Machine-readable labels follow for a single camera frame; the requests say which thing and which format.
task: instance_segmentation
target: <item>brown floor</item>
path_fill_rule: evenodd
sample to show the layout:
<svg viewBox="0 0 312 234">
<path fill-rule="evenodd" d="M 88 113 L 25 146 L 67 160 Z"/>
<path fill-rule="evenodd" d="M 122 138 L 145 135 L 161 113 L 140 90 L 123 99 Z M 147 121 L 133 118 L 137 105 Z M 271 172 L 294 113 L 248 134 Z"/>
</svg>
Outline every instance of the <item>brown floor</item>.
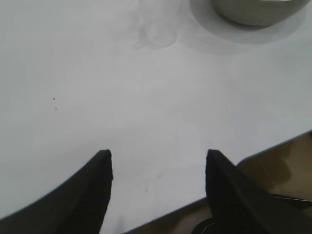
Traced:
<svg viewBox="0 0 312 234">
<path fill-rule="evenodd" d="M 304 135 L 237 166 L 266 190 L 312 200 L 312 136 Z M 312 215 L 312 209 L 306 210 Z M 130 234 L 190 234 L 211 217 L 205 200 L 144 225 Z"/>
</svg>

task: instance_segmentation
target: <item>white table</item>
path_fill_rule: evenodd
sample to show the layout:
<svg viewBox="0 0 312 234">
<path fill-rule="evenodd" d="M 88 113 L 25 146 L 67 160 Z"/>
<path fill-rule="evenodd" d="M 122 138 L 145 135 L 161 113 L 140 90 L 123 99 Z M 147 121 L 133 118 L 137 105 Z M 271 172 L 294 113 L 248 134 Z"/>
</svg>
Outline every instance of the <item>white table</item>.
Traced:
<svg viewBox="0 0 312 234">
<path fill-rule="evenodd" d="M 119 234 L 203 198 L 208 148 L 238 163 L 312 129 L 311 4 L 256 31 L 153 1 L 0 1 L 0 217 L 110 149 Z"/>
</svg>

